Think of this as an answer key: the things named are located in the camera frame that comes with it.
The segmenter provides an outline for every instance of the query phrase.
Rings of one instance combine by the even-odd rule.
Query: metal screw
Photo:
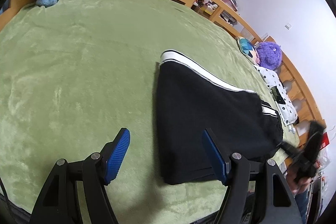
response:
[[[267,163],[268,163],[269,165],[271,165],[271,166],[276,165],[276,162],[275,162],[273,159],[268,159],[268,160],[267,160]]]
[[[61,165],[63,165],[65,163],[65,159],[59,159],[57,162],[56,162],[56,164],[58,165],[58,166],[61,166]]]
[[[91,155],[91,158],[92,158],[93,160],[97,160],[97,159],[100,158],[100,154],[99,154],[98,152],[93,153],[93,154]]]
[[[240,160],[242,158],[241,154],[235,152],[232,154],[232,158],[236,159],[236,160]]]

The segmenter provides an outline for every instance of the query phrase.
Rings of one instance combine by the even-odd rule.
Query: patterned pillow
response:
[[[240,51],[246,56],[248,60],[252,62],[253,65],[260,65],[260,59],[258,52],[255,50],[251,42],[246,38],[238,37],[238,47]]]
[[[288,126],[297,120],[297,112],[282,85],[277,73],[264,67],[255,66],[274,96],[283,123]]]

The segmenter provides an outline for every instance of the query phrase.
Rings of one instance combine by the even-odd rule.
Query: wooden bed frame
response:
[[[19,12],[19,10],[27,5],[34,3],[36,0],[9,0],[9,8],[0,15],[0,31],[2,28]],[[196,0],[179,0],[184,3],[187,7],[192,7]],[[226,11],[232,15],[240,24],[244,26],[253,36],[253,43],[261,42],[261,38],[256,34],[256,32],[243,20],[234,10],[232,10],[226,3],[222,0],[212,0],[217,5],[218,8],[214,10],[212,15],[209,17],[211,22],[216,23],[227,30],[233,37],[241,36],[241,34],[229,25],[225,20],[220,17],[221,12]],[[272,37],[268,37],[267,41],[273,41]],[[283,53],[283,60],[281,64],[280,79],[282,81],[289,80],[292,83],[292,89],[288,92],[291,100],[300,99],[302,101],[302,109],[298,111],[298,116],[300,122],[304,120],[316,120],[325,125],[325,121],[317,108],[316,102],[306,85],[305,81],[301,77],[300,73],[297,71],[293,63],[288,59],[288,57]],[[303,145],[307,140],[307,133],[299,137],[300,144]]]

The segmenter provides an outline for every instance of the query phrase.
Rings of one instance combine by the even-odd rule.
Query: red box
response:
[[[323,133],[323,138],[322,138],[320,150],[322,148],[325,148],[329,143],[330,142],[329,142],[328,134],[325,132],[325,133]]]

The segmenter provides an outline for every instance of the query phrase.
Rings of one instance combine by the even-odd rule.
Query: white stripe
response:
[[[264,105],[261,105],[261,108],[262,108],[262,112],[265,113],[265,114],[270,114],[272,116],[275,116],[277,117],[277,113],[275,112],[274,109],[271,109],[269,107],[265,107]]]
[[[267,115],[267,116],[271,116],[271,117],[277,118],[277,117],[275,117],[275,116],[273,116],[271,114],[267,114],[267,113],[263,113],[263,115]]]
[[[269,105],[264,105],[263,103],[261,103],[261,106],[267,107],[268,109],[276,112],[276,110]]]
[[[173,51],[166,51],[161,55],[161,63],[160,65],[162,65],[165,62],[168,61],[174,61],[177,63],[180,63],[190,69],[192,69],[194,72],[196,72],[199,76],[201,76],[202,78],[208,80],[209,82],[224,88],[226,90],[230,90],[230,91],[246,91],[248,93],[256,93],[253,90],[244,90],[244,89],[239,89],[233,85],[230,85],[226,82],[224,82],[223,80],[217,78],[216,76],[214,76],[213,74],[211,74],[209,71],[203,69],[199,64],[197,64],[195,61],[185,57],[184,55],[178,53],[178,52],[173,52]]]

